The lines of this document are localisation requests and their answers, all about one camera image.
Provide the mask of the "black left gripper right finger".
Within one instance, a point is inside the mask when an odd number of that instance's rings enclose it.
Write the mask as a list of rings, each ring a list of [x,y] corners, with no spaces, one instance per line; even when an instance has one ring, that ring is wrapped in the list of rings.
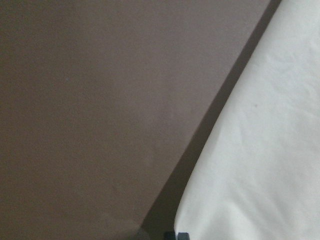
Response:
[[[177,240],[190,240],[190,235],[187,232],[179,232]]]

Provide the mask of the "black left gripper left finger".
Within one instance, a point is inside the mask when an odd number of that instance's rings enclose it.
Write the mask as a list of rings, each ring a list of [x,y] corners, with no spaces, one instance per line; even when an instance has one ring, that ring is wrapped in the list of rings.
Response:
[[[164,240],[176,240],[176,234],[174,231],[166,231],[163,234]]]

